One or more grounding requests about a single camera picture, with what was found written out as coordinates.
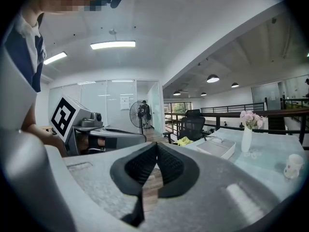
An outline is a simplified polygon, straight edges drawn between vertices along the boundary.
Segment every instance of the office chair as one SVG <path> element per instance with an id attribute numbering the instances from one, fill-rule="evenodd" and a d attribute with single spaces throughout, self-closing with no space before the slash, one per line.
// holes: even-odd
<path id="1" fill-rule="evenodd" d="M 187 137 L 192 141 L 197 141 L 202 137 L 205 137 L 205 133 L 203 132 L 205 118 L 201 117 L 202 114 L 199 111 L 199 109 L 188 110 L 185 113 L 185 116 L 186 117 L 181 119 L 181 125 L 177 139 L 179 140 L 183 137 Z M 170 144 L 171 144 L 171 138 L 170 138 L 171 134 L 172 134 L 171 131 L 163 133 L 164 136 L 168 136 Z"/>

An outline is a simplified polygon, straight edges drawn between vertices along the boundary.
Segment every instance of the electric fan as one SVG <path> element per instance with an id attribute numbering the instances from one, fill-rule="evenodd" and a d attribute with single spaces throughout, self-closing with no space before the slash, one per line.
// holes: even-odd
<path id="1" fill-rule="evenodd" d="M 148 122 L 144 103 L 137 101 L 131 106 L 130 119 L 134 126 L 141 128 L 141 133 L 143 134 L 143 126 Z"/>

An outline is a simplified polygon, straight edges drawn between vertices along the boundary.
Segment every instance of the flower vase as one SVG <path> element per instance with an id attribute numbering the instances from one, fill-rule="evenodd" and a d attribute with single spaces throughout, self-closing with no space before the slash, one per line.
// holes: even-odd
<path id="1" fill-rule="evenodd" d="M 243 137 L 241 141 L 241 151 L 242 152 L 248 152 L 252 140 L 252 130 L 248 127 L 245 127 L 245 130 L 243 132 Z"/>

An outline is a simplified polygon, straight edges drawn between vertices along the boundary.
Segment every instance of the white mug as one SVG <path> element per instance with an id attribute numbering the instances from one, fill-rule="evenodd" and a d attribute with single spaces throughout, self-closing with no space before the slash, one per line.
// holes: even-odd
<path id="1" fill-rule="evenodd" d="M 286 166 L 284 169 L 284 176 L 288 179 L 295 179 L 299 176 L 299 171 L 304 165 L 304 160 L 300 155 L 292 154 L 286 161 Z"/>

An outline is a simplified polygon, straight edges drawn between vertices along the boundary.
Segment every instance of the ceiling light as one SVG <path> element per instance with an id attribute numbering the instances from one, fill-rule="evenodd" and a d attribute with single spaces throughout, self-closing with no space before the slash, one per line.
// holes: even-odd
<path id="1" fill-rule="evenodd" d="M 135 47 L 135 41 L 108 41 L 90 45 L 93 50 L 114 47 Z"/>
<path id="2" fill-rule="evenodd" d="M 112 80 L 112 83 L 132 83 L 134 80 Z"/>
<path id="3" fill-rule="evenodd" d="M 77 83 L 78 85 L 84 85 L 84 84 L 91 84 L 91 83 L 96 83 L 96 82 L 93 82 L 93 81 L 85 81 L 85 82 L 80 82 L 80 83 Z"/>
<path id="4" fill-rule="evenodd" d="M 211 74 L 208 78 L 207 78 L 207 82 L 208 83 L 215 83 L 217 81 L 219 81 L 220 79 L 218 78 L 217 75 Z"/>
<path id="5" fill-rule="evenodd" d="M 233 83 L 232 87 L 239 87 L 238 83 Z"/>
<path id="6" fill-rule="evenodd" d="M 44 64 L 50 64 L 51 62 L 54 62 L 54 61 L 56 61 L 58 59 L 66 57 L 66 56 L 67 56 L 67 54 L 65 52 L 59 53 L 59 54 L 57 54 L 57 55 L 55 55 L 55 56 L 45 60 Z"/>
<path id="7" fill-rule="evenodd" d="M 181 95 L 181 93 L 177 90 L 174 92 L 174 95 Z"/>

